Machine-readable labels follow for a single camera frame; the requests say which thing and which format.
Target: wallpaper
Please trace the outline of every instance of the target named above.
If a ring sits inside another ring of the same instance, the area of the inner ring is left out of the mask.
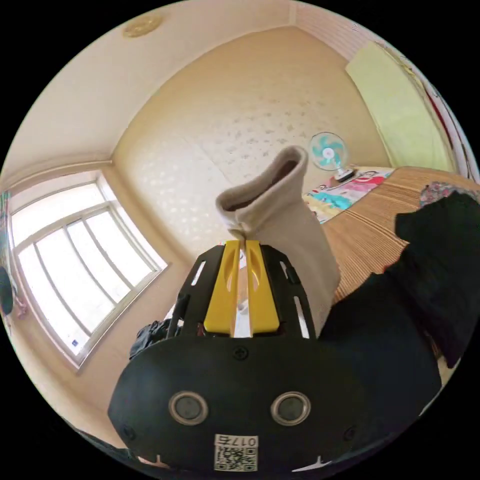
[[[350,161],[387,167],[347,61],[296,27],[225,43],[181,70],[138,112],[113,155],[150,216],[192,256],[229,238],[214,208],[288,145],[318,132],[346,142]],[[304,191],[327,173],[309,166]]]

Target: yellow curtain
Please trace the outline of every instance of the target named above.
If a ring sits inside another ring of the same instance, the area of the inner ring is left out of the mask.
[[[374,42],[346,66],[383,141],[392,167],[456,171],[447,135],[418,79]]]

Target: sock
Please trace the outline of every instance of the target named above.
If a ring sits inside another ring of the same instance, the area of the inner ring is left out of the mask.
[[[318,337],[340,283],[340,271],[320,222],[302,199],[308,154],[284,148],[258,177],[216,199],[228,231],[287,255],[303,285]]]

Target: teal fan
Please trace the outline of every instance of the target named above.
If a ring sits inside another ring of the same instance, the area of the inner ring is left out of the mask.
[[[310,141],[310,158],[319,169],[336,172],[335,179],[343,182],[351,178],[355,171],[347,168],[349,152],[345,142],[334,133],[323,131]]]

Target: colorful blanket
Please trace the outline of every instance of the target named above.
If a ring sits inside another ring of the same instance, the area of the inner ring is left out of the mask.
[[[394,168],[368,170],[360,168],[355,176],[337,186],[320,185],[303,196],[303,200],[320,223],[325,223],[340,212],[348,210],[368,192],[382,184],[394,171]]]

